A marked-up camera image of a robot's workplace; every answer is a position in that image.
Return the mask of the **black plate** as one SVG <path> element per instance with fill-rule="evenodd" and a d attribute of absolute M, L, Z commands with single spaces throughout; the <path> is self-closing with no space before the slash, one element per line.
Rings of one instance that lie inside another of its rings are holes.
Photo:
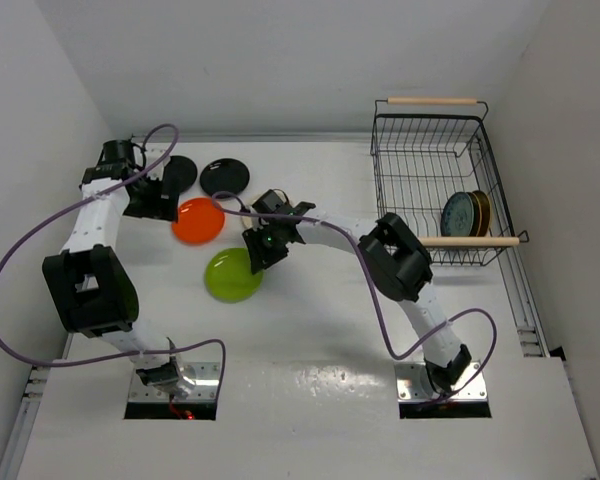
<path fill-rule="evenodd" d="M 186 156 L 174 155 L 170 158 L 173 158 L 178 165 L 180 193 L 184 193 L 195 183 L 198 177 L 198 168 L 195 162 Z"/>
<path fill-rule="evenodd" d="M 210 162 L 200 174 L 201 190 L 209 197 L 218 192 L 242 193 L 251 179 L 248 167 L 235 158 Z"/>

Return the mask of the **lime green plate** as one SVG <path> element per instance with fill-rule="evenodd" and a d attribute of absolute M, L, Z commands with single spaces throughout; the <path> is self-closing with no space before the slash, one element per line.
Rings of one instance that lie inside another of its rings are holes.
<path fill-rule="evenodd" d="M 263 272 L 252 273 L 246 248 L 221 250 L 207 264 L 204 283 L 217 301 L 238 303 L 252 297 L 261 287 Z"/>

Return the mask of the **orange plate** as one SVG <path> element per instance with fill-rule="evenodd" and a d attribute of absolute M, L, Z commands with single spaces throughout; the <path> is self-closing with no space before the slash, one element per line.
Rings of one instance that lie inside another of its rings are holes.
<path fill-rule="evenodd" d="M 210 198 L 196 197 L 178 207 L 178 217 L 171 228 L 179 241 L 202 245 L 214 240 L 224 225 L 224 212 L 216 208 Z"/>

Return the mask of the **blue green patterned plate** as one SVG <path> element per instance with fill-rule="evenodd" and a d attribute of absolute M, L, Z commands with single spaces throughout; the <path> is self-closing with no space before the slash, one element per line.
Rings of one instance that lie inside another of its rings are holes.
<path fill-rule="evenodd" d="M 470 237 L 472 221 L 473 211 L 468 192 L 456 192 L 442 210 L 441 234 L 445 237 Z"/>

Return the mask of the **brown patterned plate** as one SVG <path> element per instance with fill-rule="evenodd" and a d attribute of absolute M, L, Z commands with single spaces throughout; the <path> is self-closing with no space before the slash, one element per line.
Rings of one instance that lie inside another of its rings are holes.
<path fill-rule="evenodd" d="M 479 208 L 480 208 L 480 217 L 481 217 L 480 226 L 479 226 L 479 230 L 478 230 L 478 236 L 484 237 L 489 232 L 489 229 L 491 226 L 492 204 L 491 204 L 491 200 L 490 200 L 489 196 L 485 192 L 483 192 L 481 190 L 476 190 L 474 192 L 474 194 L 476 195 L 476 197 L 478 199 Z"/>
<path fill-rule="evenodd" d="M 468 192 L 468 195 L 471 200 L 472 211 L 473 211 L 473 221 L 472 221 L 470 236 L 478 237 L 479 232 L 480 232 L 481 221 L 482 221 L 482 213 L 480 210 L 480 204 L 479 204 L 478 197 L 476 196 L 476 194 L 474 192 Z"/>

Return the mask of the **beige floral plate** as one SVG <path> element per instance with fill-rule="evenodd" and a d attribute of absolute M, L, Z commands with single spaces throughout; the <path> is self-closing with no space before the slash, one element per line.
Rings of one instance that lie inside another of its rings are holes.
<path fill-rule="evenodd" d="M 286 194 L 286 192 L 282 189 L 274 189 L 273 192 L 277 195 L 277 197 L 282 200 L 282 201 L 288 201 L 289 197 Z M 261 197 L 265 194 L 265 191 L 262 191 L 256 195 L 254 195 L 251 199 L 249 199 L 246 203 L 246 209 L 248 212 L 253 213 L 254 212 L 254 208 L 253 208 L 253 204 Z M 250 217 L 250 216 L 241 216 L 241 223 L 243 225 L 243 228 L 245 230 L 247 229 L 251 229 L 254 226 L 254 221 L 255 218 L 254 217 Z"/>

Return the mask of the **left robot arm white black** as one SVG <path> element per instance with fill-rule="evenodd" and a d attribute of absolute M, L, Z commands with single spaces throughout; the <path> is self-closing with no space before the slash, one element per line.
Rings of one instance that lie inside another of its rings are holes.
<path fill-rule="evenodd" d="M 135 156 L 142 151 L 130 140 L 104 143 L 80 185 L 87 203 L 60 253 L 44 259 L 42 272 L 67 332 L 128 354 L 143 385 L 183 400 L 194 389 L 193 373 L 174 342 L 141 317 L 138 294 L 114 247 L 125 216 L 176 221 L 179 196 L 194 184 L 198 169 L 191 159 L 172 156 L 159 177 L 125 185 L 139 172 Z"/>

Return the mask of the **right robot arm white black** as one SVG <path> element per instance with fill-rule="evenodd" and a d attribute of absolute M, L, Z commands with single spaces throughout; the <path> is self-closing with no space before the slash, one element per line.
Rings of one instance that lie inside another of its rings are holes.
<path fill-rule="evenodd" d="M 285 259 L 292 243 L 360 254 L 373 286 L 397 302 L 423 342 L 432 389 L 439 394 L 452 391 L 471 355 L 436 298 L 428 250 L 401 217 L 388 213 L 370 220 L 328 213 L 310 202 L 291 205 L 274 190 L 241 211 L 251 220 L 243 239 L 253 273 Z"/>

